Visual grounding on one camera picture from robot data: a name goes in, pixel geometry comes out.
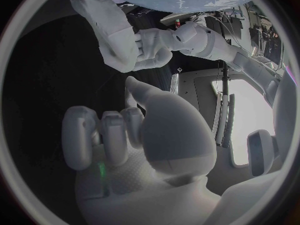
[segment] window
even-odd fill
[[[222,81],[212,82],[215,90],[222,91]],[[231,135],[233,162],[248,164],[247,137],[264,129],[274,135],[273,112],[264,97],[245,80],[228,82],[229,94],[235,94],[234,122]]]

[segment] gray wall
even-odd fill
[[[231,79],[244,79],[254,86],[260,93],[262,90],[252,82],[252,80],[242,73],[229,71]],[[186,72],[179,75],[178,95],[190,102],[197,108],[210,128],[213,127],[216,111],[216,95],[211,86],[211,82],[217,79],[218,70],[200,70]],[[212,171],[207,175],[207,188],[218,195],[232,185],[244,182],[252,178],[248,166],[235,167],[232,163],[232,154],[230,148],[216,147],[217,160]],[[279,170],[282,166],[280,159],[274,161],[270,172]]]

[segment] bright window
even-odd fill
[[[222,91],[222,81],[212,83],[215,90]],[[274,135],[272,108],[264,97],[245,80],[228,82],[229,94],[235,94],[234,122],[231,135],[233,161],[236,165],[248,164],[247,137],[264,129]]]

